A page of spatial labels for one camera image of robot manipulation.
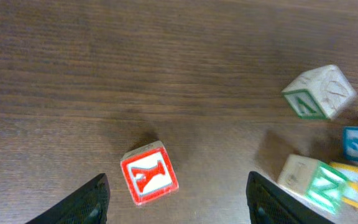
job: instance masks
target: white symbol on red cube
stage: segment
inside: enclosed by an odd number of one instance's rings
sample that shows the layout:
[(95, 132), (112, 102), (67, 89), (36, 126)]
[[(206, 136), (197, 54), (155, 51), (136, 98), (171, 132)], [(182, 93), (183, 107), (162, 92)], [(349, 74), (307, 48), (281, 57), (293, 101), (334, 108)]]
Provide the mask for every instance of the white symbol on red cube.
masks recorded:
[(167, 151), (160, 141), (125, 154), (121, 169), (136, 205), (179, 188)]

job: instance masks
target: wood grain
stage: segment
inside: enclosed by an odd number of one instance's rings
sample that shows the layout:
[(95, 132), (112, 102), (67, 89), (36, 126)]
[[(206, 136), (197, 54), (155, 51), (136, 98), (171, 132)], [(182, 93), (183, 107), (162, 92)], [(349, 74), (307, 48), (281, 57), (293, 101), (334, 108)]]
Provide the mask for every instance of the wood grain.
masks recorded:
[[(334, 63), (358, 92), (358, 1), (0, 0), (0, 223), (105, 172), (110, 223), (249, 223), (247, 174), (341, 160), (341, 129), (280, 96)], [(160, 139), (180, 189), (136, 208), (122, 155)], [(345, 206), (338, 223), (358, 222)]]

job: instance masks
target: red and white cube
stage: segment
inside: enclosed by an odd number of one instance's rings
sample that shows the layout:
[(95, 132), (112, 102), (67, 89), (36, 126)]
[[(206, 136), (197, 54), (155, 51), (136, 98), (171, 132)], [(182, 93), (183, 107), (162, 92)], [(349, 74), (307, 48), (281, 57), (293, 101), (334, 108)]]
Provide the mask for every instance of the red and white cube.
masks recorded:
[(136, 205), (142, 205), (179, 188), (161, 141), (125, 153), (121, 169)]

